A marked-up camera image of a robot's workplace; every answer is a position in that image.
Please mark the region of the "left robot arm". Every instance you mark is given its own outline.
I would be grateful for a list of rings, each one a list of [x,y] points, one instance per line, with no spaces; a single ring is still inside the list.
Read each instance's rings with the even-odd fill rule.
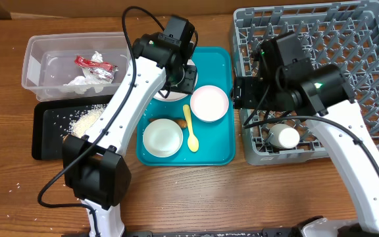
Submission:
[[[125,234],[120,202],[131,181],[124,160],[128,143],[159,90],[193,93],[197,69],[188,60],[194,32],[189,20],[171,16],[162,32],[136,39],[127,74],[102,115],[81,138],[64,139],[64,180],[88,208],[89,236]]]

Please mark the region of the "white round plate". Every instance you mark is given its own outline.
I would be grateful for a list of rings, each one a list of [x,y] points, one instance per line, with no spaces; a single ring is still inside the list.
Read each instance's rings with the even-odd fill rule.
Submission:
[[[195,63],[191,59],[189,59],[187,65],[188,66],[189,65],[195,66]],[[196,76],[196,79],[195,79],[195,85],[197,84],[197,80],[198,80],[198,75]],[[163,98],[159,93],[156,93],[154,95],[153,99],[156,99],[158,101],[173,102],[173,101],[179,101],[179,100],[181,100],[187,96],[188,96],[188,94],[178,93],[178,92],[170,92],[170,94],[167,98]]]

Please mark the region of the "white napkin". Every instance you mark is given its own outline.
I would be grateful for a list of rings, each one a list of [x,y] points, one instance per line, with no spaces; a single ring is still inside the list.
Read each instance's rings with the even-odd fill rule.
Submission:
[[[104,62],[102,54],[99,52],[95,52],[91,59],[88,59],[90,61],[95,61],[98,63]],[[95,75],[91,74],[89,70],[83,69],[80,66],[78,66],[82,70],[82,75],[75,77],[73,80],[71,80],[69,83],[64,84],[64,89],[62,89],[62,92],[74,92],[77,94],[84,94],[89,89],[93,88],[96,93],[100,93],[103,88],[104,84],[111,84],[113,80],[103,80],[99,79]]]

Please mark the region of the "white bowl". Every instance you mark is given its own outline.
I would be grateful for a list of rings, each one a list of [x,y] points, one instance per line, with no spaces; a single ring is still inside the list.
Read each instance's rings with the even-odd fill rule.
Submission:
[[[159,158],[171,157],[179,151],[184,141],[182,129],[170,119],[150,122],[143,132],[144,148]]]

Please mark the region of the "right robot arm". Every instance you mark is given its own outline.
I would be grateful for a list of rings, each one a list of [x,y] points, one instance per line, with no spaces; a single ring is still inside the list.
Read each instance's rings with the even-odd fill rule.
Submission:
[[[379,151],[348,79],[333,64],[314,68],[295,32],[264,40],[252,58],[259,71],[234,80],[234,108],[304,122],[328,152],[357,212],[355,221],[312,217],[290,235],[379,236]]]

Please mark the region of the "red snack wrapper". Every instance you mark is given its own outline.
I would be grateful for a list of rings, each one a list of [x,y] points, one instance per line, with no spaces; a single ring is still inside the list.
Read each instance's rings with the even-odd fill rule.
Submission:
[[[95,61],[90,61],[81,56],[77,56],[74,62],[81,68],[89,70],[91,74],[95,75],[99,79],[106,81],[113,80],[114,74],[118,70],[116,65],[106,62],[98,63]]]

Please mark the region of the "pile of white rice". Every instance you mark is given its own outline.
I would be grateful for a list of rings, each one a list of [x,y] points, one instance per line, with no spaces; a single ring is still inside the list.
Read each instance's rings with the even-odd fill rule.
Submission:
[[[89,109],[79,112],[78,118],[71,120],[68,133],[81,138],[85,131],[103,114],[105,107],[106,105],[92,105]]]

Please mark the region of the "white cup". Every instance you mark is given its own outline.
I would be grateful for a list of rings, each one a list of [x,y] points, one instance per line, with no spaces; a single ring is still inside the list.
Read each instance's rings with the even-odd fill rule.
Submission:
[[[295,148],[300,141],[299,132],[286,124],[275,124],[269,130],[268,137],[269,143],[280,149]]]

